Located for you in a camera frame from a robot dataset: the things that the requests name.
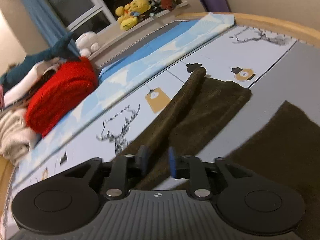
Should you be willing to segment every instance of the deer print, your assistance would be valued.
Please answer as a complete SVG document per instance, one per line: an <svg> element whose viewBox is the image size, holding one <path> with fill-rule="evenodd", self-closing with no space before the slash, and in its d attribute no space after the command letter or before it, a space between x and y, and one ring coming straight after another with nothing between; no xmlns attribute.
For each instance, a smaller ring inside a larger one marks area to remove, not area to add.
<svg viewBox="0 0 320 240"><path fill-rule="evenodd" d="M245 43L245 42L248 42L248 41L260 41L260 40L262 40L262 41L271 42L273 44L277 44L279 46L286 45L286 42L285 42L286 39L283 36L277 35L274 38L269 38L269 37L267 37L267 35L265 33L263 33L263 31L257 31L256 33L258 33L260 37L251 38L251 39L245 39L245 40L241 41L236 36L238 42L234 42L234 43Z"/></svg>
<svg viewBox="0 0 320 240"><path fill-rule="evenodd" d="M118 156L131 142L127 141L125 138L125 135L129 131L129 125L132 123L132 121L137 117L139 111L140 111L140 105L138 107L138 110L130 110L127 109L128 112L132 112L131 119L125 118L125 124L122 127L122 131L119 135L114 135L113 133L110 133L110 129L108 130L107 135L104 134L104 130L106 128L106 121L102 123L103 130L101 132L101 135L97 135L97 139L99 141L106 141L109 140L109 142L115 142L116 144L116 156Z"/></svg>

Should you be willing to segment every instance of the metal screw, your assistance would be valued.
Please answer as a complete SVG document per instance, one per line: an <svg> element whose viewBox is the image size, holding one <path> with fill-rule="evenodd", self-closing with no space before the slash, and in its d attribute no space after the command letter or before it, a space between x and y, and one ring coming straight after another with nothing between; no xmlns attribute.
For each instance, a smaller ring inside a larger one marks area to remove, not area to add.
<svg viewBox="0 0 320 240"><path fill-rule="evenodd" d="M195 195L197 196L197 197L207 197L207 196L209 196L210 195L210 191L209 190L207 190L207 189L205 189L205 188L199 188L199 189L197 189L196 191L195 191Z"/></svg>
<svg viewBox="0 0 320 240"><path fill-rule="evenodd" d="M109 197L119 197L122 194L122 191L118 188L111 188L108 189L106 193Z"/></svg>

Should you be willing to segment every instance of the wooden bed frame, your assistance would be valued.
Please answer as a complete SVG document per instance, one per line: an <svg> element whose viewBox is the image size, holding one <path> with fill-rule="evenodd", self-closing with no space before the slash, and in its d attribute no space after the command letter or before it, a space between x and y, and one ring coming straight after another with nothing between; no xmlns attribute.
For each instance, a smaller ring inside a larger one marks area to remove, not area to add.
<svg viewBox="0 0 320 240"><path fill-rule="evenodd" d="M185 13L178 15L176 19L191 20L206 16L207 13ZM320 48L320 31L292 23L289 21L274 19L270 17L233 13L236 24L269 30L275 33L286 34L300 41ZM11 179L13 165L0 156L0 214L3 212L7 194L7 188Z"/></svg>
<svg viewBox="0 0 320 240"><path fill-rule="evenodd" d="M260 28L274 33L281 33L292 36L300 41L305 41L310 45L320 48L320 31L303 26L301 24L274 19L265 16L257 16L243 13L233 14L238 25L247 25L250 27ZM206 16L207 13L184 13L176 18L180 20L199 19Z"/></svg>

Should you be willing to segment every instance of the stuffed animal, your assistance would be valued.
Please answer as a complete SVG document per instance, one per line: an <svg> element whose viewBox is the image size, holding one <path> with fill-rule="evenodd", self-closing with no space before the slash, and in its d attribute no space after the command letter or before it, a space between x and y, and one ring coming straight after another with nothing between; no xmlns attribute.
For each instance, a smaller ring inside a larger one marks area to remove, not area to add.
<svg viewBox="0 0 320 240"><path fill-rule="evenodd" d="M163 9L161 8L160 0L148 0L148 1L152 9L152 13L150 13L150 17L153 17L155 14L163 11Z"/></svg>
<svg viewBox="0 0 320 240"><path fill-rule="evenodd" d="M123 31L127 31L131 29L133 26L137 25L138 18L137 17L130 17L128 19L125 19L120 24L120 29Z"/></svg>
<svg viewBox="0 0 320 240"><path fill-rule="evenodd" d="M130 15L137 17L151 9L151 5L148 0L133 0L130 3Z"/></svg>
<svg viewBox="0 0 320 240"><path fill-rule="evenodd" d="M115 13L119 17L118 18L118 23L121 24L122 21L128 19L131 17L130 15L130 4L126 4L124 7L120 6L116 9Z"/></svg>
<svg viewBox="0 0 320 240"><path fill-rule="evenodd" d="M38 54L27 55L22 63L7 71L0 77L0 85L3 86L4 94L18 84L40 61L48 61L55 57L62 57L69 61L79 61L80 59L74 52L68 49L68 45L72 39L73 32L64 35L57 43L49 49L46 49Z"/></svg>
<svg viewBox="0 0 320 240"><path fill-rule="evenodd" d="M84 33L76 40L76 46L79 49L81 57L88 58L91 53L100 49L98 35L94 32Z"/></svg>

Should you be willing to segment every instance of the yellow plush toy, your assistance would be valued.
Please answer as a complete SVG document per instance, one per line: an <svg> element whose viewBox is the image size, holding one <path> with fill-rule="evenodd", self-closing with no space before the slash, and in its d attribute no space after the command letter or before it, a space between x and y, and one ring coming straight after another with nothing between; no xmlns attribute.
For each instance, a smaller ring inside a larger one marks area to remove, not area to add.
<svg viewBox="0 0 320 240"><path fill-rule="evenodd" d="M115 13L119 17L117 21L120 24L120 29L127 31L137 25L139 19L143 19L142 14L150 8L151 5L148 0L133 0L124 7L118 7Z"/></svg>
<svg viewBox="0 0 320 240"><path fill-rule="evenodd" d="M130 3L131 15L133 12L143 14L151 8L151 5L148 0L133 0Z"/></svg>
<svg viewBox="0 0 320 240"><path fill-rule="evenodd" d="M131 29L133 26L137 25L137 23L138 23L137 17L128 18L122 21L122 23L120 24L120 29L123 31L127 31Z"/></svg>
<svg viewBox="0 0 320 240"><path fill-rule="evenodd" d="M115 11L116 15L119 17L118 18L118 23L122 23L122 21L132 17L130 15L131 11L130 11L130 4L126 4L124 7L120 6L116 9Z"/></svg>

